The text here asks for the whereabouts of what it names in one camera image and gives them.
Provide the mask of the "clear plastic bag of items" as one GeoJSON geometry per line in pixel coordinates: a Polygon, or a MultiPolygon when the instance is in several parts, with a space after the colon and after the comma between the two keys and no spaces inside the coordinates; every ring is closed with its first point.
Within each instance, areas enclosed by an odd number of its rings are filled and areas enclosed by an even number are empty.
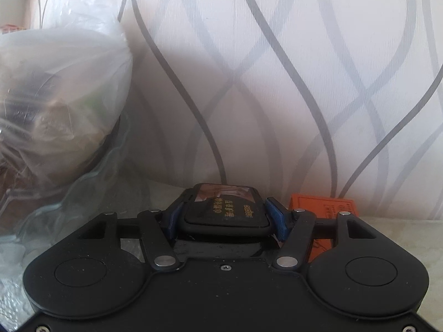
{"type": "Polygon", "coordinates": [[[99,155],[128,97],[114,0],[68,0],[51,27],[1,36],[1,180],[48,189],[99,155]]]}

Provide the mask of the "orange box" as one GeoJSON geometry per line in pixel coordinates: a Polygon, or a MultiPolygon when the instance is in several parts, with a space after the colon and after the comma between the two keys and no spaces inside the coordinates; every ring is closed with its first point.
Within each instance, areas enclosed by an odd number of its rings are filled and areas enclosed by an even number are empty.
{"type": "Polygon", "coordinates": [[[339,212],[345,211],[355,216],[359,215],[357,206],[352,199],[309,196],[295,193],[291,195],[289,208],[291,210],[304,209],[310,211],[317,218],[309,261],[333,247],[334,221],[339,212]]]}

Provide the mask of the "glass fruit bowl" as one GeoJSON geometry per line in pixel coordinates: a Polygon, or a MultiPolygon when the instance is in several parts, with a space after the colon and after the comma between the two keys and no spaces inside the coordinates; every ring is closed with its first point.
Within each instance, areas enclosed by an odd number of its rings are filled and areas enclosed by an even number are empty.
{"type": "Polygon", "coordinates": [[[6,190],[1,195],[1,243],[26,246],[54,240],[65,231],[65,224],[81,223],[95,214],[116,180],[130,132],[124,113],[92,160],[95,165],[70,184],[6,190]]]}

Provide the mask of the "black snack packet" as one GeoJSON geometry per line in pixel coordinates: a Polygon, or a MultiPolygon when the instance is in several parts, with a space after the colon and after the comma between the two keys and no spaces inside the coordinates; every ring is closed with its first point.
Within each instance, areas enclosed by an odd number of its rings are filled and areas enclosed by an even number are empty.
{"type": "Polygon", "coordinates": [[[273,222],[264,200],[253,187],[196,184],[183,195],[192,195],[179,218],[178,239],[197,243],[272,243],[273,222]]]}

